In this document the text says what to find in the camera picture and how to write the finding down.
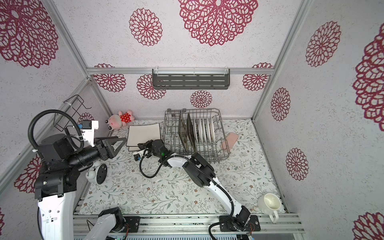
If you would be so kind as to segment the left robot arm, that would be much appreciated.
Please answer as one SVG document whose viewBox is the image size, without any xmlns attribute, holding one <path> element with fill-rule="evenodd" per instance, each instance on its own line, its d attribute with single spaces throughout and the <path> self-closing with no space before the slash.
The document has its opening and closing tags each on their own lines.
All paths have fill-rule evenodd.
<svg viewBox="0 0 384 240">
<path fill-rule="evenodd" d="M 37 146 L 42 166 L 34 187 L 43 240 L 74 238 L 73 206 L 81 172 L 89 170 L 89 180 L 101 184 L 107 176 L 104 161 L 116 157 L 126 141 L 118 137 L 97 138 L 93 146 L 75 148 L 72 136 L 57 134 Z"/>
</svg>

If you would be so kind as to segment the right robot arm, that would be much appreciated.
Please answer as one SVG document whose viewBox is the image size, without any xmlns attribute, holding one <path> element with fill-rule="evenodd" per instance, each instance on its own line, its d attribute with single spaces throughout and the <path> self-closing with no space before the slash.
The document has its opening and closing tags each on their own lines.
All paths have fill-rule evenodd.
<svg viewBox="0 0 384 240">
<path fill-rule="evenodd" d="M 180 155 L 167 149 L 162 140 L 150 140 L 146 143 L 138 144 L 140 151 L 134 154 L 136 161 L 139 161 L 141 174 L 147 179 L 154 178 L 161 167 L 181 168 L 190 179 L 200 188 L 208 190 L 225 208 L 228 216 L 216 224 L 209 227 L 209 233 L 217 225 L 229 223 L 236 231 L 245 231 L 251 220 L 251 213 L 248 208 L 238 202 L 220 183 L 214 168 L 199 153 L 192 155 Z M 144 174 L 142 162 L 144 158 L 158 157 L 160 166 L 157 171 L 148 176 Z"/>
</svg>

